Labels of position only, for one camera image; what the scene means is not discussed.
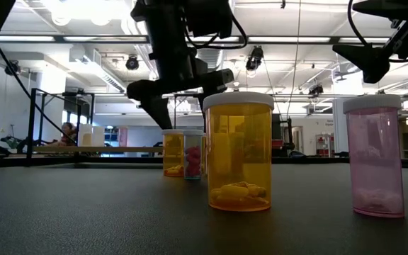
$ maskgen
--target table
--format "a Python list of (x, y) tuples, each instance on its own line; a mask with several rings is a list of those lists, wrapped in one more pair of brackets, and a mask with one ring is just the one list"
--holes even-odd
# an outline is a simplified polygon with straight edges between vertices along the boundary
[(381, 219), (352, 211), (348, 164), (273, 165), (248, 213), (159, 167), (86, 167), (0, 169), (0, 254), (408, 254), (408, 169), (406, 218)]

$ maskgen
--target pink object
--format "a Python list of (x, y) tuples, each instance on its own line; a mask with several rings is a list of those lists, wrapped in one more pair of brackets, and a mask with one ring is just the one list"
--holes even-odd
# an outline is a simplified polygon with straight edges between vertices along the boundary
[(357, 213), (404, 217), (396, 95), (344, 102), (351, 158), (352, 206)]

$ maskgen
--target person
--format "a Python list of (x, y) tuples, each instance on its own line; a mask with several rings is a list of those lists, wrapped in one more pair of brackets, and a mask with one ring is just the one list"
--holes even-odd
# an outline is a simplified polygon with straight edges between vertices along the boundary
[(52, 142), (50, 144), (47, 144), (46, 146), (74, 146), (75, 145), (75, 140), (77, 139), (77, 133), (75, 132), (74, 126), (71, 123), (64, 123), (62, 124), (61, 129), (62, 129), (62, 132), (64, 132), (66, 135), (72, 138), (73, 141), (63, 135), (60, 141)]

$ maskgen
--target ceiling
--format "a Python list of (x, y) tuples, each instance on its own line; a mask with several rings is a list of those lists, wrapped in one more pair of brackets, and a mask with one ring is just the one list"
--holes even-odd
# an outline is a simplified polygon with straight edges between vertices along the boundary
[[(131, 0), (93, 0), (101, 3), (97, 10), (92, 8), (89, 0), (67, 0), (75, 2), (77, 10), (66, 25), (56, 25), (52, 20), (52, 7), (49, 2), (58, 0), (18, 0), (4, 24), (0, 35), (126, 35), (124, 22), (129, 23), (132, 32), (133, 22), (129, 17)], [(269, 0), (235, 0), (229, 1), (233, 5), (233, 12), (247, 35), (255, 36), (319, 36), (319, 37), (353, 37), (354, 33), (347, 21), (347, 0), (302, 0), (299, 8), (298, 0), (287, 0), (286, 8), (279, 8), (281, 1)], [(110, 12), (112, 20), (106, 25), (95, 25), (85, 13), (105, 16)], [(353, 13), (353, 20), (361, 34), (365, 37), (390, 37), (393, 30), (386, 18)], [(233, 35), (240, 32), (233, 27)], [(87, 91), (108, 92), (108, 86), (92, 72), (84, 72), (77, 68), (74, 60), (69, 56), (73, 44), (54, 43), (2, 43), (6, 52), (41, 52), (54, 61), (69, 69), (70, 77), (67, 86), (80, 86)], [(152, 63), (144, 62), (148, 45), (84, 43), (81, 45), (87, 52), (96, 50), (101, 55), (101, 65), (108, 72), (127, 86), (132, 81), (152, 78)], [(291, 92), (305, 93), (313, 84), (322, 84), (325, 94), (335, 93), (335, 80), (332, 70), (346, 71), (352, 67), (345, 59), (338, 57), (331, 45), (261, 45), (264, 52), (263, 64), (257, 69), (256, 75), (247, 75), (244, 68), (247, 56), (253, 45), (240, 50), (225, 50), (219, 52), (201, 52), (204, 59), (218, 62), (220, 57), (222, 68), (230, 68), (234, 72), (234, 83), (227, 84), (228, 91), (257, 91), (272, 93), (285, 97)], [(129, 71), (125, 62), (129, 55), (138, 55), (140, 68)], [(364, 93), (375, 93), (378, 89), (387, 89), (394, 94), (408, 94), (408, 64), (392, 64), (390, 72), (378, 84), (362, 84)], [(346, 85), (345, 94), (351, 94), (352, 85)]]

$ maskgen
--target gray tabletop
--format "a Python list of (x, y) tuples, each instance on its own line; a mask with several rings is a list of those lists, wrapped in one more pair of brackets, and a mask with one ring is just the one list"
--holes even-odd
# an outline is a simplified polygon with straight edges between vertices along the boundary
[(351, 209), (348, 164), (273, 166), (272, 208), (208, 206), (160, 169), (0, 169), (0, 254), (408, 254), (405, 219)]

